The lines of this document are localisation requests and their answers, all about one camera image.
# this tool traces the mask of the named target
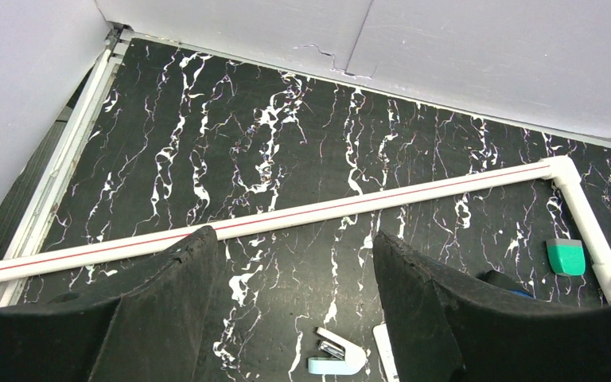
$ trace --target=red stripe on pipe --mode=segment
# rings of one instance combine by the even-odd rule
[[[473,180],[468,180],[468,181],[459,181],[459,182],[451,183],[451,184],[448,184],[448,185],[437,185],[435,187],[430,187],[428,189],[416,189],[415,191],[407,191],[405,193],[397,193],[396,195],[387,195],[385,197],[375,197],[373,199],[368,199],[366,201],[351,201],[349,203],[344,203],[342,205],[333,205],[331,207],[324,207],[324,208],[321,208],[321,209],[311,209],[309,211],[295,212],[295,213],[291,213],[289,215],[276,216],[276,217],[267,217],[266,219],[260,219],[260,220],[248,221],[246,223],[238,223],[238,224],[227,225],[227,226],[224,226],[224,227],[215,228],[215,230],[220,231],[222,229],[241,227],[243,225],[262,223],[262,222],[265,222],[265,221],[276,220],[276,219],[284,219],[285,217],[298,216],[298,215],[303,215],[305,213],[325,211],[327,209],[337,209],[339,207],[346,207],[346,206],[349,206],[349,205],[358,205],[359,203],[368,203],[370,201],[380,201],[380,200],[383,200],[383,199],[388,199],[389,197],[401,197],[402,195],[409,195],[409,194],[412,194],[412,193],[421,193],[423,191],[430,191],[432,189],[442,189],[444,187],[450,187],[450,186],[453,186],[453,185],[464,185],[465,183],[472,183],[473,181],[483,181],[483,180],[486,180],[486,179],[493,179],[494,177],[506,177],[508,175],[513,175],[515,173],[526,173],[528,171],[541,170],[541,169],[546,169],[546,168],[549,168],[549,167],[550,166],[541,166],[541,167],[536,167],[534,169],[515,171],[513,173],[502,173],[500,175],[491,175],[489,177],[482,177],[482,178],[479,178],[479,179],[473,179]],[[153,240],[142,241],[142,242],[139,242],[139,243],[125,244],[125,245],[119,245],[117,247],[99,249],[97,251],[87,251],[87,252],[76,253],[74,255],[66,255],[66,256],[62,256],[62,257],[56,257],[56,258],[53,258],[53,259],[31,261],[29,263],[18,264],[18,265],[11,265],[11,266],[8,266],[8,267],[1,267],[0,271],[5,271],[5,270],[8,270],[8,269],[19,268],[19,267],[26,267],[26,266],[34,265],[34,264],[47,263],[47,262],[50,262],[50,261],[69,259],[69,258],[72,258],[72,257],[77,257],[77,256],[82,256],[82,255],[89,255],[91,253],[100,253],[100,252],[104,252],[104,251],[112,251],[114,249],[128,248],[128,247],[133,247],[135,245],[154,243],[154,242],[157,242],[157,241],[171,240],[171,239],[176,239],[176,238],[179,238],[179,237],[185,237],[185,236],[188,236],[188,235],[189,235],[188,233],[184,234],[184,235],[174,235],[174,236],[162,237],[160,239],[153,239]]]

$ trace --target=white vein pattern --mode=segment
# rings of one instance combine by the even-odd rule
[[[133,41],[45,249],[371,193],[569,154],[611,243],[611,150],[359,88]],[[595,278],[554,276],[543,242],[577,237],[546,181],[510,185],[219,243],[226,259],[199,364],[212,380],[305,380],[325,326],[368,352],[351,380],[385,380],[372,327],[379,229],[536,298],[599,306]],[[24,302],[138,259],[31,278]],[[336,380],[332,376],[322,380]]]

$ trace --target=white wall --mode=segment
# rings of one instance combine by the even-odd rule
[[[0,204],[108,31],[92,0],[0,1]]]
[[[611,2],[98,3],[107,20],[141,33],[479,114],[611,138]]]

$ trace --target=black marble floor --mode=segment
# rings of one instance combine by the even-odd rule
[[[415,185],[569,154],[611,243],[611,149],[169,45],[133,40],[44,249]],[[589,270],[554,275],[543,242],[578,237],[547,181],[219,243],[228,258],[198,380],[319,380],[313,329],[362,345],[337,380],[383,380],[371,242],[383,228],[471,275],[497,269],[536,298],[600,306]],[[134,260],[30,279],[23,302]]]

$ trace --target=black padded object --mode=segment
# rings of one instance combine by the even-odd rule
[[[611,380],[611,306],[508,293],[383,232],[373,263],[402,381]]]
[[[47,304],[0,309],[0,380],[193,380],[216,249],[203,227]]]

